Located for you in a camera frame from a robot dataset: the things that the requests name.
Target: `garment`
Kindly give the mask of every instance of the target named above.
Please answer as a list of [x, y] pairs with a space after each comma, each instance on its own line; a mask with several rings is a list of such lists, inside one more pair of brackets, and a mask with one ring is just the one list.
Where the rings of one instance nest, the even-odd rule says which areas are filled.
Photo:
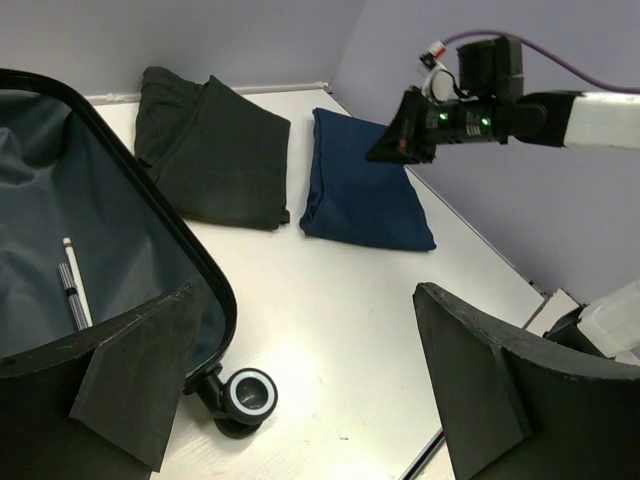
[[309, 236], [369, 247], [436, 248], [424, 210], [401, 165], [368, 162], [382, 125], [316, 109], [307, 209]]
[[182, 216], [275, 230], [289, 222], [289, 128], [213, 76], [199, 85], [150, 67], [135, 155]]

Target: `wall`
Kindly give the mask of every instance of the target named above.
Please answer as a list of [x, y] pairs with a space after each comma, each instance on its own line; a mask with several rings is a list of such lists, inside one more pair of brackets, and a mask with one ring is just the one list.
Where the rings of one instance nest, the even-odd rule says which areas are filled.
[[[473, 28], [518, 33], [603, 80], [640, 86], [639, 20], [634, 0], [369, 0], [333, 90], [355, 115], [388, 122], [403, 90], [422, 81], [418, 55]], [[444, 61], [457, 72], [455, 57]], [[528, 91], [589, 88], [533, 52], [525, 75]], [[420, 173], [546, 291], [589, 301], [640, 277], [638, 152], [440, 147]]]
[[0, 15], [0, 66], [85, 94], [133, 92], [144, 67], [233, 86], [329, 81], [365, 0], [22, 0]]

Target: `navy blue folded pants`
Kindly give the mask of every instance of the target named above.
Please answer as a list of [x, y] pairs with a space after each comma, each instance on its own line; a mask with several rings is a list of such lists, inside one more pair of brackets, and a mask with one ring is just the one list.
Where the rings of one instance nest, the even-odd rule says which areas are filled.
[[404, 167], [365, 159], [385, 127], [324, 109], [313, 115], [315, 146], [302, 230], [368, 247], [435, 249]]

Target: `table surface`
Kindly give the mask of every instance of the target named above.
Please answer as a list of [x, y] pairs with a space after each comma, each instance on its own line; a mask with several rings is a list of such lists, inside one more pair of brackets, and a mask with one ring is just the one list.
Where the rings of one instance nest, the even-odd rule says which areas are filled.
[[[278, 408], [251, 438], [218, 432], [195, 396], [180, 400], [154, 480], [399, 478], [440, 427], [412, 304], [435, 282], [522, 326], [542, 297], [417, 177], [409, 173], [438, 248], [371, 249], [305, 238], [312, 110], [346, 113], [323, 90], [248, 95], [291, 120], [291, 225], [259, 232], [189, 222], [238, 300], [222, 379], [245, 367], [275, 380]], [[133, 148], [138, 105], [96, 107]], [[442, 464], [439, 476], [448, 478]]]

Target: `pen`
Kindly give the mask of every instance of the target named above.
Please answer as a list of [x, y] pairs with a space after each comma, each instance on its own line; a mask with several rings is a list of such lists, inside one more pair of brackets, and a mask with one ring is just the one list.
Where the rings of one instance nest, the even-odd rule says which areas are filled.
[[73, 314], [73, 319], [76, 321], [76, 326], [78, 327], [78, 330], [84, 330], [88, 327], [88, 324], [84, 316], [84, 312], [82, 311], [82, 305], [80, 304], [80, 299], [78, 298], [78, 290], [73, 283], [73, 277], [71, 276], [69, 265], [67, 265], [66, 263], [61, 263], [60, 265], [58, 265], [58, 273], [60, 274], [62, 285], [64, 286], [65, 293], [67, 294], [67, 298], [69, 299], [69, 304], [71, 305], [71, 313]]
[[84, 312], [84, 318], [87, 320], [87, 325], [89, 327], [93, 327], [93, 320], [91, 319], [91, 312], [89, 311], [89, 302], [87, 301], [87, 295], [84, 291], [84, 284], [82, 283], [80, 267], [78, 266], [78, 260], [76, 259], [76, 252], [73, 249], [73, 243], [71, 243], [70, 238], [64, 238], [62, 243], [64, 244], [64, 251], [69, 259], [69, 266], [71, 267], [73, 281], [78, 289], [78, 296], [80, 297], [80, 305]]
[[400, 476], [400, 480], [415, 480], [422, 473], [429, 461], [436, 454], [438, 449], [444, 444], [444, 431], [440, 429], [438, 433], [422, 449], [409, 468]]

